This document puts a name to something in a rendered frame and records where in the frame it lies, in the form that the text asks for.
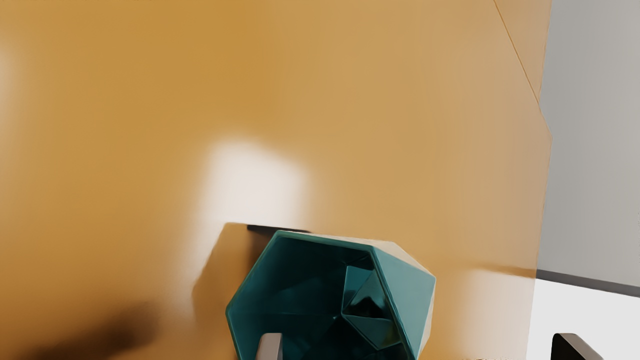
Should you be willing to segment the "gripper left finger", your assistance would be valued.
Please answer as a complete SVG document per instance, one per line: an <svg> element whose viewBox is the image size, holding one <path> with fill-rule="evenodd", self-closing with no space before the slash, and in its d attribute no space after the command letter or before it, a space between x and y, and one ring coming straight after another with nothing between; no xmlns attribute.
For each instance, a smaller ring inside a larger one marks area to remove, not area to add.
<svg viewBox="0 0 640 360"><path fill-rule="evenodd" d="M261 336L256 360L283 360L282 333L264 333Z"/></svg>

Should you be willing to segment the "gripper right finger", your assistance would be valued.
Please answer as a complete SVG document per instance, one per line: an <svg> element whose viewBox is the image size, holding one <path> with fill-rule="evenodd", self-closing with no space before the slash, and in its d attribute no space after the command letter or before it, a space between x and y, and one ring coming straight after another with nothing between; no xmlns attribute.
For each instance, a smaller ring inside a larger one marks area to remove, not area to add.
<svg viewBox="0 0 640 360"><path fill-rule="evenodd" d="M554 333L551 340L551 360L604 360L576 333Z"/></svg>

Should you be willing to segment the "teal faceted mug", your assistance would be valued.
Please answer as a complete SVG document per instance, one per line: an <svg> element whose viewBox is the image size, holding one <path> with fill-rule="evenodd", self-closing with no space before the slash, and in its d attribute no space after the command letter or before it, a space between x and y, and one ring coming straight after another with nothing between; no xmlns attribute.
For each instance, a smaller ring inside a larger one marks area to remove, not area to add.
<svg viewBox="0 0 640 360"><path fill-rule="evenodd" d="M437 280L392 241L278 230L226 307L238 360L418 360Z"/></svg>

